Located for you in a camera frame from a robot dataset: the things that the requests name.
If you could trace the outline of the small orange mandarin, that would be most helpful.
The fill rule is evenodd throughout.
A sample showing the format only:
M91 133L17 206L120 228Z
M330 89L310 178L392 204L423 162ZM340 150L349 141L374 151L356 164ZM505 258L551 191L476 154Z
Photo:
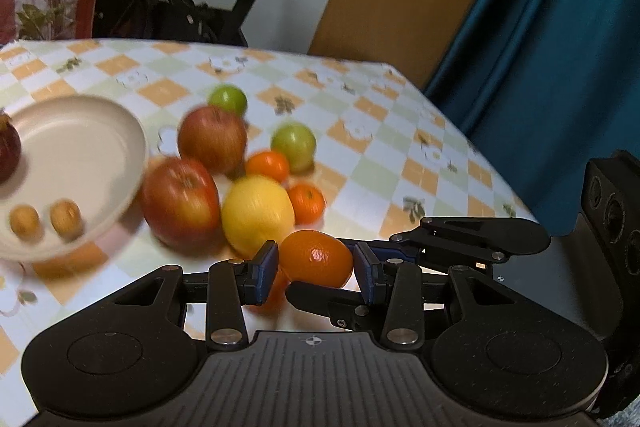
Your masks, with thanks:
M326 199L321 191L309 183L296 183L288 188L296 225L312 225L326 210Z
M244 165L247 176L266 176L284 183L290 175L288 158L277 150L261 150L247 158Z

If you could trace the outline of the beige round plate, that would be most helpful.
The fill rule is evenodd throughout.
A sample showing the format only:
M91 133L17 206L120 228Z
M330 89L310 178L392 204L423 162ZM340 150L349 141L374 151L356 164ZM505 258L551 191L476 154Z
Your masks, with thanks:
M65 256L97 239L127 211L144 173L148 146L140 122L119 104L90 95L62 96L12 114L22 141L13 176L1 184L1 258L40 262ZM60 199L78 207L82 230L56 233L50 208ZM35 208L39 239L28 243L10 228L18 205Z

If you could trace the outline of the green fruit far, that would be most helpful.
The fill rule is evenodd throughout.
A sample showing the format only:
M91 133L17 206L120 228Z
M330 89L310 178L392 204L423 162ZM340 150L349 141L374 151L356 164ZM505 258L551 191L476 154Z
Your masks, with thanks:
M212 91L208 97L208 104L224 109L240 118L244 117L248 106L244 92L228 83L221 84Z

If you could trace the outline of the dark purple mangosteen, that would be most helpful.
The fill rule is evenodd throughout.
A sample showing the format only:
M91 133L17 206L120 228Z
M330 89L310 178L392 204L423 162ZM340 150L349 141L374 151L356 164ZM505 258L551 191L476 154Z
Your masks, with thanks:
M21 159L22 142L12 124L11 118L2 112L0 115L0 182L8 181Z

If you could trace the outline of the yellow lemon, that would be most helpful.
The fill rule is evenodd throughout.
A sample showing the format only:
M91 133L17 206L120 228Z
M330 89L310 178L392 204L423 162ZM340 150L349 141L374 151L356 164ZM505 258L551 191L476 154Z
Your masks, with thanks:
M243 176L221 206L224 237L243 259L252 259L267 241L280 244L295 227L285 188L266 176Z

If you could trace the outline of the small orange mandarin back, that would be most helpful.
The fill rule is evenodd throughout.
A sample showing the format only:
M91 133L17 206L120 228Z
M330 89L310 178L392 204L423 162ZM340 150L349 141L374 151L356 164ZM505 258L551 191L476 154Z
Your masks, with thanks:
M277 150L261 150L247 158L244 165L247 176L266 176L284 183L290 175L288 158Z

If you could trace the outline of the large red apple front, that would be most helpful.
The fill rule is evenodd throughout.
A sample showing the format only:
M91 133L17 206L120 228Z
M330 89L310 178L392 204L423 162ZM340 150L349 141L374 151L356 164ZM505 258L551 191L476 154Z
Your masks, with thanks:
M220 225L216 184L195 159L167 157L157 161L145 173L140 205L152 233L170 247L203 244Z

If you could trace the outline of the small orange mandarin right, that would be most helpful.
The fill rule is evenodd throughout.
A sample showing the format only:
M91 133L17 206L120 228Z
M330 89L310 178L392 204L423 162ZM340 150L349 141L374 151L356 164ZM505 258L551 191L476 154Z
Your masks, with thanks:
M321 191L309 183L296 183L288 188L296 225L312 225L326 210L326 199Z

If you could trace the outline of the brown longan fruit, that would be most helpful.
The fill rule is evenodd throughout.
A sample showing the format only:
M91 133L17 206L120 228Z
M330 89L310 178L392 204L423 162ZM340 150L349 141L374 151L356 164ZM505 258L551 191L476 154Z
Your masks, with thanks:
M50 207L50 222L54 231L64 239L77 237L84 227L80 209L70 199L59 199Z

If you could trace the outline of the red apple behind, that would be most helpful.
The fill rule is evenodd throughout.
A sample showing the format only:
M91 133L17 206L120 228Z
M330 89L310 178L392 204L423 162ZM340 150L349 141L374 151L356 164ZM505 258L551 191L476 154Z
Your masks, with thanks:
M241 165L245 155L245 124L235 113L203 105L184 116L177 145L182 158L198 160L210 173L229 174Z

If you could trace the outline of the green fruit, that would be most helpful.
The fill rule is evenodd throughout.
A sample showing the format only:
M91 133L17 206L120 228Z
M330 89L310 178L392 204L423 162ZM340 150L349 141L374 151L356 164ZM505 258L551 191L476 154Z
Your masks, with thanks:
M271 150L276 150L285 156L292 173L308 170L314 163L317 141L306 124L287 122L273 133L270 143Z
M221 84L212 91L208 97L208 104L224 109L240 118L244 117L248 106L244 92L228 83Z

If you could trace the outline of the teal blue curtain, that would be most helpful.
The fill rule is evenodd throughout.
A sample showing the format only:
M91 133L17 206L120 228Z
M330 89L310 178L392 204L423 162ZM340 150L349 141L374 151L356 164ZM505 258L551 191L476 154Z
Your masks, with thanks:
M639 150L639 0L475 0L425 94L564 234L587 161Z

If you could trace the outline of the green fruit near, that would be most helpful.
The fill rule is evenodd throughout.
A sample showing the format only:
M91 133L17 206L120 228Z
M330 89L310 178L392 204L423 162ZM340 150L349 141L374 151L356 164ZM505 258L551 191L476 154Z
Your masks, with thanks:
M276 150L285 156L292 173L308 170L314 163L317 141L306 124L287 122L273 133L270 143L271 150Z

